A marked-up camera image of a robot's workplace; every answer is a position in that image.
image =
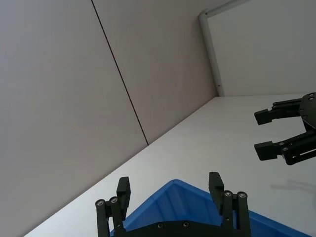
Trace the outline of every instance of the white wall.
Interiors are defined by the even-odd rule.
[[[250,0],[208,19],[226,96],[316,90],[316,1]]]
[[[148,141],[216,95],[199,13],[228,0],[94,0]]]
[[[16,237],[146,143],[89,0],[1,1],[0,32],[0,236]]]

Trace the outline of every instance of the gray wall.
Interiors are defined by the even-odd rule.
[[[1,1],[0,32],[0,236],[16,237],[146,142],[90,1]]]
[[[216,95],[197,16],[227,0],[94,0],[149,142]]]
[[[215,96],[197,16],[96,1],[149,142]],[[0,2],[0,235],[44,221],[147,143],[89,0]]]
[[[315,11],[315,0],[250,0],[210,17],[224,95],[315,91]]]

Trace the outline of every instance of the white table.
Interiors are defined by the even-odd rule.
[[[316,158],[288,166],[282,158],[259,161],[253,148],[305,131],[300,118],[258,126],[253,115],[301,96],[214,98],[26,236],[97,237],[94,203],[114,196],[121,176],[131,182],[129,214],[171,179],[208,191],[210,171],[226,189],[247,192],[250,210],[316,236]]]

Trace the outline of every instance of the screw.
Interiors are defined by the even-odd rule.
[[[117,197],[114,197],[111,199],[111,203],[116,203],[118,201],[118,198]]]
[[[104,201],[99,201],[99,202],[97,203],[98,206],[102,206],[103,204],[104,204]]]
[[[238,194],[238,196],[241,197],[241,198],[245,198],[245,197],[246,197],[246,194],[240,193],[240,194]]]

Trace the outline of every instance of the blue plastic bin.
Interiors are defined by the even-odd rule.
[[[255,212],[250,211],[249,216],[253,237],[309,237]],[[131,231],[156,222],[181,220],[221,224],[210,193],[183,181],[172,180],[130,214],[124,221],[124,227]]]

